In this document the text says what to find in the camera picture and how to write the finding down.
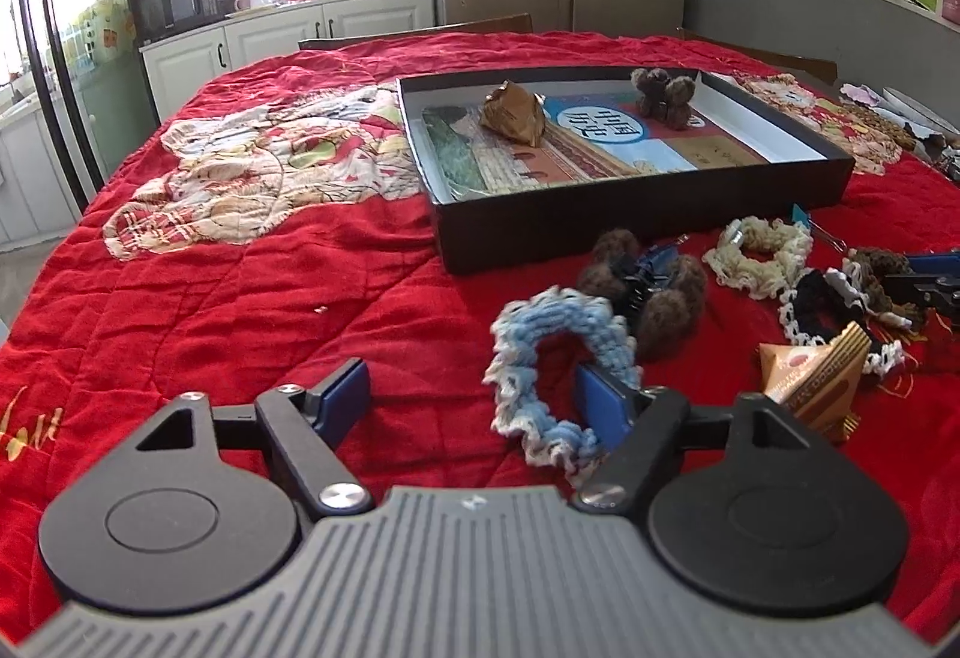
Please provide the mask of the white kitchen cabinet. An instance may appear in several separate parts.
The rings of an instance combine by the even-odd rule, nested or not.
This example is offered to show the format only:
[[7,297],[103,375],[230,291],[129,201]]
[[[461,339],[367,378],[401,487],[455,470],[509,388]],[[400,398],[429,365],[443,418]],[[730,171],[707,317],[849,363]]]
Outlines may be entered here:
[[296,52],[303,40],[428,29],[436,0],[313,0],[231,14],[215,24],[142,47],[156,113],[167,120],[203,84],[228,71]]

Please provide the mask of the blue white knitted scrunchie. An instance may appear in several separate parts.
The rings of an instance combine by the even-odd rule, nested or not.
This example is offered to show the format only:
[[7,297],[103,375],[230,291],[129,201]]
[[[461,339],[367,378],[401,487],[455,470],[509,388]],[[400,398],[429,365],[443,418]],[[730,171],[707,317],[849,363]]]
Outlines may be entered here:
[[493,390],[490,429],[523,452],[532,468],[586,479],[607,453],[601,422],[574,406],[574,372],[597,365],[625,387],[641,387],[636,341],[605,298],[553,286],[503,307],[490,326],[493,359],[483,383]]

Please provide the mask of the dark blue binder clip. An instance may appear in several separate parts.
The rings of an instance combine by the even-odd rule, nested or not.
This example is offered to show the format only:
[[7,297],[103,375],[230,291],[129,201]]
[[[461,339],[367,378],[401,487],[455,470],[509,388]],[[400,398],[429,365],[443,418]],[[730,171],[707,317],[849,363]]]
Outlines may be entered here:
[[672,240],[667,240],[658,245],[644,250],[636,258],[636,271],[638,273],[651,274],[651,276],[665,276],[670,273],[670,268],[674,265],[680,256],[680,247],[688,240],[686,235],[681,235]]

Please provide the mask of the wooden chair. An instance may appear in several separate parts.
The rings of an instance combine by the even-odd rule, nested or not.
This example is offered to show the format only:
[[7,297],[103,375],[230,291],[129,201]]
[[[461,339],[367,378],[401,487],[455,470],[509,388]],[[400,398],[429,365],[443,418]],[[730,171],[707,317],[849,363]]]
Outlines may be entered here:
[[493,19],[471,20],[457,22],[457,24],[436,25],[426,29],[413,31],[387,32],[387,34],[355,35],[342,38],[306,38],[298,42],[300,52],[332,52],[338,48],[351,47],[357,43],[374,42],[375,40],[398,40],[407,37],[429,37],[430,35],[448,34],[532,34],[534,22],[528,13],[511,14],[511,16],[494,17]]
[[677,37],[682,40],[713,43],[716,47],[729,48],[729,50],[734,50],[734,52],[750,56],[750,58],[759,59],[763,61],[763,63],[775,66],[778,70],[807,74],[807,76],[811,76],[815,81],[822,82],[822,84],[825,84],[827,87],[835,86],[839,78],[838,64],[829,59],[784,55],[784,53],[768,52],[768,50],[760,50],[760,48],[750,48],[744,47],[743,45],[736,45],[735,43],[721,42],[714,38],[698,35],[697,32],[685,29],[685,27],[677,27],[675,32],[677,32]]

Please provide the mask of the cream knitted scrunchie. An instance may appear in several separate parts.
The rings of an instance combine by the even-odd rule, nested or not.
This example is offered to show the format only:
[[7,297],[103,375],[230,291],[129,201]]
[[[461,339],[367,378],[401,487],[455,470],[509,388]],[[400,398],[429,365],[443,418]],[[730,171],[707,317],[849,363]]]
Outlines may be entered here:
[[703,255],[703,263],[720,286],[765,300],[796,285],[812,248],[814,239],[804,224],[748,216],[732,220]]

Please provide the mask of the brown triangular packet in box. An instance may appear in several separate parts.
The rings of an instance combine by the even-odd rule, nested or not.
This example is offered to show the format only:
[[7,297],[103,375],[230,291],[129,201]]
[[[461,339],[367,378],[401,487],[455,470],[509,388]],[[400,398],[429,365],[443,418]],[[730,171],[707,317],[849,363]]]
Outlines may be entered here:
[[485,97],[480,125],[508,141],[539,148],[545,134],[544,99],[516,82],[505,81]]

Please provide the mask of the wooden chair right side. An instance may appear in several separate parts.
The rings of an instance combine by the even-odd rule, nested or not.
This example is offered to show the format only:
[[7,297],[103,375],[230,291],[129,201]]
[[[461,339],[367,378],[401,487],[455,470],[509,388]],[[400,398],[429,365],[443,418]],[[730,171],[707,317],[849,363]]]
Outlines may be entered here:
[[750,58],[759,59],[763,61],[763,63],[775,66],[778,70],[807,74],[807,76],[811,76],[815,81],[822,82],[822,84],[825,84],[827,87],[835,86],[839,78],[838,64],[829,59],[784,55],[784,53],[768,52],[768,50],[760,50],[760,48],[750,48],[744,47],[743,45],[736,45],[735,43],[721,42],[714,38],[698,35],[697,32],[685,29],[685,27],[677,27],[675,32],[677,32],[677,37],[682,40],[713,43],[716,47],[729,48],[729,50],[734,50],[734,52],[750,56]]

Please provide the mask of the black shallow box tray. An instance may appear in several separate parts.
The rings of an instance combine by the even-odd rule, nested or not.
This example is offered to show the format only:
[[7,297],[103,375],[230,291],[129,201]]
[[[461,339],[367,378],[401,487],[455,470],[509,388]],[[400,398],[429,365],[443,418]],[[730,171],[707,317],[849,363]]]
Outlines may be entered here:
[[[625,68],[521,68],[404,77],[398,102],[452,274],[583,253],[626,229],[643,242],[835,206],[854,159],[732,77],[693,71],[693,115],[669,130],[636,109]],[[544,99],[528,148],[480,125],[512,81]]]

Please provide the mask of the teal binder clip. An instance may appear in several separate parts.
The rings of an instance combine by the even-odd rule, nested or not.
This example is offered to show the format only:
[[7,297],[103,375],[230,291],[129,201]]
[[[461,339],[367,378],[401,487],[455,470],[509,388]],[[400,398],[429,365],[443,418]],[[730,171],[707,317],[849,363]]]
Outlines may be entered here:
[[820,238],[823,242],[828,243],[830,247],[835,248],[838,253],[843,253],[843,255],[848,253],[850,247],[846,245],[844,240],[830,234],[827,229],[823,229],[820,224],[817,224],[817,222],[812,219],[812,216],[807,213],[807,211],[804,211],[804,209],[797,206],[797,204],[793,206],[793,222],[798,226],[804,226],[807,231],[811,232],[812,237]]

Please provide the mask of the olive brown knitted scrunchie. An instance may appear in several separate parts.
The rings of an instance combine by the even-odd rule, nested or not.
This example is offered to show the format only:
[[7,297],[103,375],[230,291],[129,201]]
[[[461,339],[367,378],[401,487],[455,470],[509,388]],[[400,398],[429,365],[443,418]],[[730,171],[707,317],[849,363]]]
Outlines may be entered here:
[[844,259],[844,272],[857,290],[867,297],[866,309],[884,325],[916,333],[923,323],[918,305],[897,304],[885,289],[884,281],[892,276],[911,274],[905,255],[884,248],[854,248]]

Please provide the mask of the black white-trim scrunchie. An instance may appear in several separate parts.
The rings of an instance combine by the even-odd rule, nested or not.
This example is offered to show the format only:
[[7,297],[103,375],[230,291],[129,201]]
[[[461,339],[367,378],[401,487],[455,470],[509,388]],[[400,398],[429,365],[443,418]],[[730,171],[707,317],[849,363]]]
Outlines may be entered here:
[[789,343],[827,346],[856,323],[869,339],[864,372],[885,378],[907,363],[907,351],[898,339],[884,339],[871,330],[871,304],[857,279],[844,270],[805,270],[793,287],[779,296],[779,323]]

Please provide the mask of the brown fuzzy hair claw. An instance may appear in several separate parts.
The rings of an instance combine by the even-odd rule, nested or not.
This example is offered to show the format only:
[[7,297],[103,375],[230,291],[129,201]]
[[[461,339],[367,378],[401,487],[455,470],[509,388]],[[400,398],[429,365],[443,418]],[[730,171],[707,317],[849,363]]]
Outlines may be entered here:
[[605,232],[576,284],[579,292],[605,298],[613,313],[623,316],[638,360],[675,348],[697,326],[706,305],[706,273],[697,258],[681,253],[669,274],[651,276],[636,271],[644,250],[626,229]]

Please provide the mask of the tan triangular paper packet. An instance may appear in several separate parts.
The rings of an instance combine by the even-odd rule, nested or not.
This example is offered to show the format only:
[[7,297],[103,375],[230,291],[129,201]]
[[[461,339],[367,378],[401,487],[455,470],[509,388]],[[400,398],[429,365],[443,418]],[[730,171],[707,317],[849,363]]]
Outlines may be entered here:
[[761,393],[830,442],[846,442],[859,427],[853,398],[869,354],[857,323],[820,346],[760,344]]

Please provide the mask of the brown fuzzy clip in box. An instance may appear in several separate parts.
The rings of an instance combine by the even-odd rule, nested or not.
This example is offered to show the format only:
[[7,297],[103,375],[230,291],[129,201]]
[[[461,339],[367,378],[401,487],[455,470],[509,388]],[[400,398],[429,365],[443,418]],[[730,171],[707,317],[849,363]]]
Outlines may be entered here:
[[664,68],[636,68],[630,79],[641,118],[652,118],[669,130],[685,130],[693,115],[690,102],[695,95],[695,81],[690,76],[674,76]]

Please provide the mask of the wooden chair back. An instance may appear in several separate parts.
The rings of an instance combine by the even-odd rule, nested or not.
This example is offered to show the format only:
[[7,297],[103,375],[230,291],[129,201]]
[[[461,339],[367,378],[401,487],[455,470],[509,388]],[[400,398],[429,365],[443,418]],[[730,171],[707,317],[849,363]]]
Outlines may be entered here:
[[375,40],[398,40],[407,37],[429,37],[430,35],[448,34],[532,34],[534,22],[528,13],[511,14],[511,16],[494,17],[493,19],[471,20],[457,22],[457,24],[436,25],[426,29],[413,31],[387,32],[387,34],[355,35],[342,38],[306,38],[298,42],[300,52],[332,52],[338,48],[351,47],[357,43],[374,42]]

